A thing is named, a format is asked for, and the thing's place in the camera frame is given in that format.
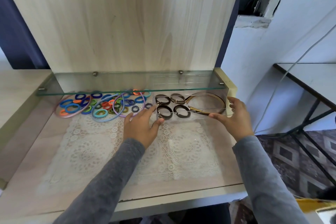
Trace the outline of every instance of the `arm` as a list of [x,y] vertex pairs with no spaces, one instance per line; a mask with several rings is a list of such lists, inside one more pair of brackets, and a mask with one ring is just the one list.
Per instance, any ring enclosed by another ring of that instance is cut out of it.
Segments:
[[309,223],[254,136],[245,104],[237,98],[228,99],[234,110],[232,117],[209,116],[219,120],[237,141],[233,152],[258,223]]
[[139,141],[133,138],[126,139],[54,224],[108,223],[122,189],[144,153],[145,147]]
[[121,191],[164,122],[158,119],[149,128],[149,118],[155,108],[144,109],[132,121],[133,113],[125,117],[124,142],[54,224],[107,224],[110,221]]
[[233,152],[259,224],[308,223],[255,136],[238,141]]

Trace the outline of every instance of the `tiled floor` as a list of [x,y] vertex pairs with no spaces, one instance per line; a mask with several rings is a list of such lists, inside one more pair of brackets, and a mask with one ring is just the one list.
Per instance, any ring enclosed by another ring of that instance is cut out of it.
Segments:
[[[307,133],[331,157],[336,159],[336,129]],[[330,175],[336,179],[336,167],[303,135],[297,137]],[[279,135],[261,135],[258,136],[258,139],[280,173],[284,183],[293,194],[301,197],[315,197],[317,192],[332,185],[290,136],[279,138]]]

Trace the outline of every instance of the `hand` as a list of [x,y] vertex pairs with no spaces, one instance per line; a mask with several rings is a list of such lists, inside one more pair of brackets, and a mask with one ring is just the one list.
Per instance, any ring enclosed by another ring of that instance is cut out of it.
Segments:
[[157,137],[159,126],[165,121],[160,118],[153,123],[152,128],[149,128],[149,118],[155,109],[156,106],[152,106],[148,110],[143,109],[132,120],[130,119],[133,113],[129,113],[124,121],[124,140],[133,138],[141,142],[147,149]]
[[229,118],[219,113],[211,113],[209,117],[219,120],[237,142],[246,136],[253,136],[250,114],[244,102],[233,97],[227,98],[231,103],[230,107],[234,109],[234,114]]

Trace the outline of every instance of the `electrical cord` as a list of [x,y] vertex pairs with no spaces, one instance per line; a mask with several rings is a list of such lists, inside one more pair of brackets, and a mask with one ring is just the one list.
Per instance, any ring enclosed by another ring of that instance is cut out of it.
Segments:
[[256,127],[255,127],[255,129],[254,129],[254,133],[256,133],[256,130],[257,130],[257,128],[259,127],[259,125],[260,125],[260,123],[261,123],[261,121],[263,120],[263,118],[264,118],[264,116],[265,116],[265,114],[266,114],[266,112],[267,112],[267,109],[268,109],[268,107],[270,106],[270,104],[271,104],[271,101],[272,101],[272,99],[273,99],[273,97],[274,97],[274,95],[275,95],[275,93],[276,93],[276,91],[277,91],[277,89],[278,89],[278,87],[279,87],[279,85],[280,85],[280,83],[282,82],[282,80],[286,77],[286,75],[289,73],[289,71],[290,70],[292,70],[292,68],[297,64],[297,63],[299,63],[300,62],[300,60],[311,50],[311,49],[313,49],[319,42],[321,42],[327,35],[329,35],[333,30],[334,30],[334,28],[336,27],[336,25],[334,25],[324,36],[322,36],[315,44],[313,44],[311,47],[309,47],[309,49],[308,50],[306,50],[306,52],[286,71],[286,73],[282,76],[282,78],[281,78],[281,80],[278,82],[278,84],[276,85],[276,87],[275,87],[275,89],[274,89],[274,91],[273,91],[273,93],[272,93],[272,95],[271,95],[271,98],[269,99],[269,101],[268,101],[268,103],[267,103],[267,105],[266,105],[266,108],[265,108],[265,110],[264,110],[264,112],[263,112],[263,114],[262,114],[262,116],[261,116],[261,119],[259,120],[259,122],[258,122],[258,124],[256,125]]

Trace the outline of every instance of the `forearm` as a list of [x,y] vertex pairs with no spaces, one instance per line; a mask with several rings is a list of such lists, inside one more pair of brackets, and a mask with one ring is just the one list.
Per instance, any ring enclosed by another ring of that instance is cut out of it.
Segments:
[[259,224],[308,223],[255,136],[237,142],[233,152]]
[[140,142],[126,139],[99,174],[54,221],[54,224],[108,223],[122,189],[144,153],[145,147]]

